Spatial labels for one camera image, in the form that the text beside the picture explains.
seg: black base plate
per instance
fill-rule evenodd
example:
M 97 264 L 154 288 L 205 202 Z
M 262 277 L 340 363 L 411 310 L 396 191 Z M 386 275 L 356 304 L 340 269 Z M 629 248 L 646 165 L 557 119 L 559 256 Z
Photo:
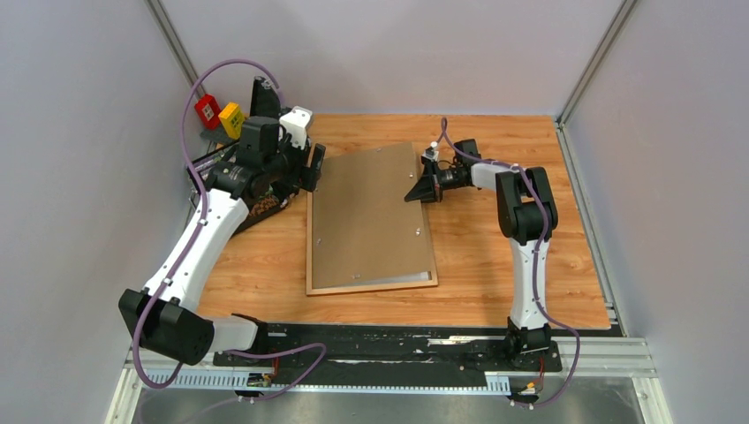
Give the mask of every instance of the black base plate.
M 324 343 L 328 347 L 325 360 L 305 379 L 306 384 L 484 387 L 485 371 L 539 371 L 541 352 L 527 353 L 515 361 L 508 361 L 500 337 L 465 344 L 430 344 L 429 339 L 450 336 L 493 338 L 503 336 L 504 332 L 505 329 L 269 323 L 268 350 L 280 352 L 312 342 Z M 591 335 L 608 333 L 597 331 Z M 558 352 L 556 342 L 543 352 L 547 371 L 562 370 Z M 317 349 L 311 349 L 281 358 L 274 382 L 293 381 L 318 354 Z M 354 360 L 366 362 L 351 363 Z M 225 367 L 272 366 L 270 360 L 251 361 L 226 354 L 214 355 L 214 364 Z M 525 383 L 527 377 L 518 377 L 520 386 Z

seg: brown board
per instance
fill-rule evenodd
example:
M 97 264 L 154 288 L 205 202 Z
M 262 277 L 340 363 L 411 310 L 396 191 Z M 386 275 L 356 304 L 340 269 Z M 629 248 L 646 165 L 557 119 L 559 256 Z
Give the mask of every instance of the brown board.
M 323 162 L 307 197 L 307 295 L 437 285 L 427 214 L 404 201 L 417 165 L 411 143 Z

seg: red block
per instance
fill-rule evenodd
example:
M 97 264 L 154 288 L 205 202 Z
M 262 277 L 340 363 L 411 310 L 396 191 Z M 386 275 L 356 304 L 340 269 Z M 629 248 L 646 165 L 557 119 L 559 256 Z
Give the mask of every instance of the red block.
M 218 102 L 212 95 L 204 95 L 200 100 L 195 103 L 195 111 L 198 112 L 200 121 L 209 130 L 213 130 L 221 124 L 221 120 L 218 118 L 218 114 L 221 110 L 218 109 Z

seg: wooden board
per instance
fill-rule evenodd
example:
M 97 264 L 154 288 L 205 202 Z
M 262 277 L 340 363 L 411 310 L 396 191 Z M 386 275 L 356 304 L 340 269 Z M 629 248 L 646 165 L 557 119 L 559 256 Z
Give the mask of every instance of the wooden board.
M 439 116 L 318 115 L 311 135 L 333 156 L 403 141 L 423 149 L 439 130 Z M 608 328 L 551 118 L 450 117 L 450 136 L 475 138 L 484 157 L 546 168 L 559 213 L 547 264 L 549 312 L 578 328 Z M 443 155 L 452 157 L 446 150 Z M 230 240 L 198 312 L 237 312 L 274 322 L 505 326 L 512 304 L 512 258 L 499 230 L 495 194 L 453 190 L 426 209 L 438 287 L 307 297 L 306 196 L 299 196 L 287 210 Z
M 437 285 L 427 213 L 403 201 L 417 163 L 412 143 L 325 159 L 307 196 L 306 294 Z

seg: gray floor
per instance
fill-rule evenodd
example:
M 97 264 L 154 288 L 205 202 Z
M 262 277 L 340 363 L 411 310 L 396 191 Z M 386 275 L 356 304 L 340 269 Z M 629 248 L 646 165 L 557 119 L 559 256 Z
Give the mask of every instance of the gray floor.
M 561 380 L 547 378 L 547 396 Z M 164 390 L 148 393 L 142 406 L 147 424 L 191 423 L 643 423 L 632 381 L 576 378 L 553 405 L 534 411 L 510 407 L 504 397 L 447 395 L 357 395 L 287 393 L 277 399 L 226 405 L 195 417 L 233 393 L 218 390 Z M 137 414 L 133 423 L 138 422 Z

